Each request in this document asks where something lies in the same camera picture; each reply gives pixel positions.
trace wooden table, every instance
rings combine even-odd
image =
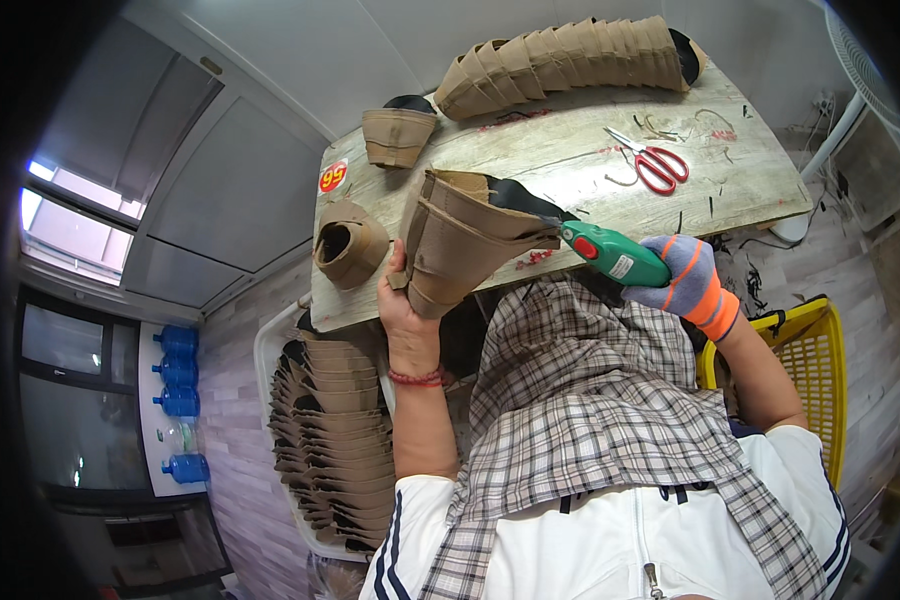
[[[648,87],[587,87],[555,92],[512,109],[459,123],[440,114],[413,169],[387,171],[368,163],[359,128],[337,140],[324,151],[321,171],[346,159],[346,176],[335,190],[317,197],[313,239],[324,208],[344,198],[362,206],[396,237],[409,182],[428,167],[515,179],[580,220],[634,240],[677,231],[716,234],[813,208],[777,138],[712,62],[686,94]],[[625,152],[628,163],[614,148],[616,140],[604,131],[607,125],[636,141],[676,152],[690,167],[689,179],[671,196],[659,196],[639,181],[626,186],[608,180],[605,176],[629,184],[636,174],[630,151]],[[583,263],[566,245],[549,256],[535,256],[533,262],[528,252],[504,264],[478,289]],[[382,265],[367,282],[341,291],[313,267],[313,326],[331,331],[377,317],[381,270]]]

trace gray glove with orange stripes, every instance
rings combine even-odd
[[[721,287],[713,246],[689,235],[647,237],[640,245],[666,263],[672,278],[666,287],[627,287],[623,298],[679,315],[714,342],[723,339],[740,313],[740,299]]]

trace fan stand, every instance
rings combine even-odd
[[[863,113],[866,105],[863,94],[859,91],[853,94],[853,98],[850,99],[850,102],[846,105],[846,110],[843,111],[840,120],[833,126],[833,130],[830,131],[830,134],[823,140],[823,143],[819,145],[819,148],[816,150],[813,158],[810,159],[810,162],[807,163],[807,166],[803,167],[803,170],[800,171],[800,178],[803,180],[804,184],[806,184],[810,178],[817,173],[817,170],[820,169],[821,165],[827,161],[830,154],[841,140],[844,139],[844,136],[850,130],[853,122],[857,120],[857,117],[860,116],[861,113]],[[801,215],[796,215],[795,217],[781,219],[777,221],[774,226],[770,227],[769,230],[773,235],[784,242],[796,244],[804,239],[807,234],[807,228],[809,227],[810,218],[807,213],[803,213]]]

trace red beaded bracelet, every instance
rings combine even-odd
[[[393,383],[400,385],[412,385],[423,388],[436,388],[444,385],[444,366],[440,365],[436,370],[428,372],[420,377],[410,377],[409,375],[401,375],[392,368],[386,372],[386,375]]]

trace white fan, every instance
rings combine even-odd
[[[856,122],[857,117],[863,112],[864,107],[880,117],[887,126],[887,130],[900,140],[900,111],[894,103],[893,95],[880,76],[874,63],[860,42],[853,36],[851,30],[830,6],[823,6],[826,16],[826,30],[833,43],[833,50],[840,59],[840,64],[850,78],[853,87],[857,90],[846,105],[840,120],[833,126],[828,137],[820,144],[819,149],[800,171],[800,177],[806,183],[833,153],[834,149],[844,139],[848,131]],[[797,215],[789,219],[778,221],[770,231],[786,242],[799,242],[804,239],[809,226],[809,218],[806,214]]]

